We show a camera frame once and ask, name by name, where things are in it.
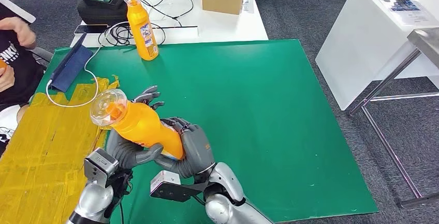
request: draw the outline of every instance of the green tabletop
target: green tabletop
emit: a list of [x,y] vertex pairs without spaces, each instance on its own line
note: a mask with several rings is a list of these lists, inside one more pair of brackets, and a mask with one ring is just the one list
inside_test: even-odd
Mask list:
[[[66,53],[55,53],[38,92]],[[119,76],[128,98],[157,84],[166,102],[159,115],[199,124],[216,161],[274,221],[377,211],[298,40],[169,44],[150,62],[133,47],[102,48],[88,69]],[[90,80],[82,71],[76,83]],[[212,223],[194,199],[149,196],[160,170],[153,162],[134,169],[125,223]],[[119,209],[112,223],[120,223]]]

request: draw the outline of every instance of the blue tablet case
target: blue tablet case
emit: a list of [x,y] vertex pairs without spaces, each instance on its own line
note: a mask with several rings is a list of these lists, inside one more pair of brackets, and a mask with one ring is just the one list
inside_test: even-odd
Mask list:
[[72,49],[67,53],[57,68],[50,75],[52,83],[51,89],[55,91],[66,92],[73,80],[84,68],[87,60],[93,55],[93,52],[82,45],[86,34],[76,42]]

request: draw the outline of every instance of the white table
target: white table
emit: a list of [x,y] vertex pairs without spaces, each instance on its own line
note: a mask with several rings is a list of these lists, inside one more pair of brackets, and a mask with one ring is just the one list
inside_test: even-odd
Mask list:
[[[156,4],[160,0],[147,1],[151,4]],[[268,40],[255,1],[253,1],[253,13],[242,11],[240,15],[204,11],[201,0],[192,1],[194,2],[194,9],[179,18],[179,21],[183,26],[195,27],[165,30],[165,44]],[[170,16],[177,16],[189,10],[190,7],[190,0],[164,0],[156,8]],[[180,26],[177,21],[165,17],[155,10],[150,8],[147,10],[150,13],[152,23],[161,27]],[[155,29],[154,34],[157,42],[160,42],[163,38],[161,30]],[[75,44],[79,37],[80,35],[75,35],[72,45]],[[98,47],[97,35],[87,35],[83,44],[86,47]]]
[[[419,2],[439,20],[437,0]],[[407,35],[424,27],[399,24],[379,0],[347,0],[316,58],[340,109],[389,75],[414,49]],[[421,55],[397,78],[423,76],[439,85],[439,70]]]

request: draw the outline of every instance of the plastic bottle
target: plastic bottle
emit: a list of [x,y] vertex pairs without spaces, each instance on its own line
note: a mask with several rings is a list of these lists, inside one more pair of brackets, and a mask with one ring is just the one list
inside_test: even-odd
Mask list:
[[148,105],[128,101],[120,89],[109,89],[98,95],[91,105],[90,116],[94,124],[110,125],[120,136],[141,146],[162,144],[162,154],[169,158],[184,156],[180,135],[162,123]]
[[137,52],[144,60],[153,60],[158,56],[157,42],[152,31],[148,12],[140,0],[124,0],[128,5],[127,18],[134,36]]
[[0,59],[0,69],[3,68],[3,69],[6,70],[6,67],[7,67],[7,66],[8,66],[8,65],[7,65],[3,60]]

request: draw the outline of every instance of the black t-shirt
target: black t-shirt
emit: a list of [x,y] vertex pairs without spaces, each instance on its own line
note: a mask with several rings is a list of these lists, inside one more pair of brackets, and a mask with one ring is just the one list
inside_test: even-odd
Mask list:
[[[16,16],[0,4],[0,20]],[[0,59],[14,69],[14,85],[0,92],[0,104],[21,104],[28,102],[34,94],[41,77],[43,67],[37,63],[30,51],[20,46],[14,31],[0,30]]]

